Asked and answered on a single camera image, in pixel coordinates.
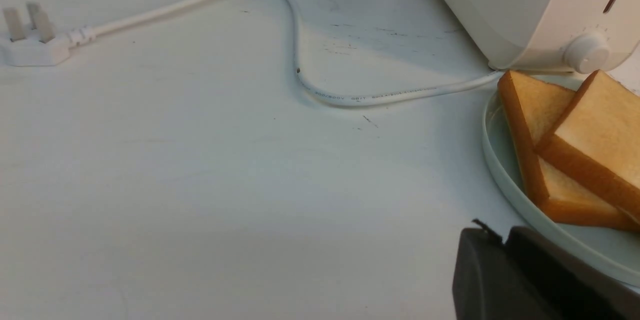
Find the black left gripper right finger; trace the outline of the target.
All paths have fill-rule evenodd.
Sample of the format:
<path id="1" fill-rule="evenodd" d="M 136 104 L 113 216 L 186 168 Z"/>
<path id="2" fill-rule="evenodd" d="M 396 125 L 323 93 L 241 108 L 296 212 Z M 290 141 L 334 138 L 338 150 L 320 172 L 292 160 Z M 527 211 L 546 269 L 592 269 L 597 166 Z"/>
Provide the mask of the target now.
<path id="1" fill-rule="evenodd" d="M 639 295 L 540 233 L 510 229 L 505 243 L 526 283 L 562 320 L 637 320 Z"/>

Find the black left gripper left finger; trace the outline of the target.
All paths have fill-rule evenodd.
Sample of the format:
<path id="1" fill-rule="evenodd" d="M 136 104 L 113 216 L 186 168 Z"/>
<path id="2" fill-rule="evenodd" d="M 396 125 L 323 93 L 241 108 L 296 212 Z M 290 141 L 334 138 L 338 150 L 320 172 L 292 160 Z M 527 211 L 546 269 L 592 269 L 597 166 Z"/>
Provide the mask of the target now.
<path id="1" fill-rule="evenodd" d="M 560 320 L 526 281 L 502 236 L 479 219 L 462 229 L 452 279 L 457 320 Z"/>

